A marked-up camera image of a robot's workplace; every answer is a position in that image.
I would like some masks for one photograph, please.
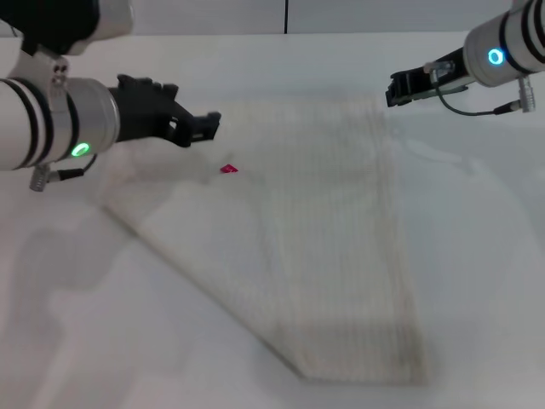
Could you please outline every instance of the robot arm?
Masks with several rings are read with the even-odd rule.
[[[386,93],[389,107],[462,92],[477,82],[497,87],[519,81],[519,100],[486,114],[534,110],[528,76],[545,70],[543,0],[515,0],[507,13],[473,29],[464,46],[414,70],[396,72]]]
[[[69,78],[62,55],[130,32],[129,0],[9,0],[0,18],[24,35],[15,68],[0,79],[0,170],[34,167],[31,189],[83,174],[52,174],[49,164],[93,156],[116,142],[156,136],[190,147],[214,139],[221,115],[193,117],[175,102],[173,84],[120,75],[117,88],[108,89],[94,79]]]

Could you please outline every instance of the small red object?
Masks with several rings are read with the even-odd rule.
[[[237,173],[238,169],[235,168],[232,164],[226,164],[221,168],[221,173]]]

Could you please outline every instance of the table surface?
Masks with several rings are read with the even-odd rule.
[[[128,37],[72,59],[181,87],[187,107],[282,94],[383,93],[389,75],[463,33]],[[0,40],[2,72],[17,54]],[[545,78],[534,81],[537,102]],[[474,86],[490,109],[514,84]],[[387,111],[416,306],[422,388],[307,384],[97,205],[104,158],[82,180],[27,189],[0,174],[0,404],[10,409],[511,408],[545,400],[545,128],[531,115],[462,118],[438,101]]]

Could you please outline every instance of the blue indicator light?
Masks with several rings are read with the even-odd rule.
[[[490,61],[493,66],[500,66],[505,61],[503,51],[500,49],[491,49],[488,53],[488,61]]]

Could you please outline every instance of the white towel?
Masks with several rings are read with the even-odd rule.
[[[117,144],[106,207],[303,377],[423,383],[376,99],[207,108],[213,142]]]

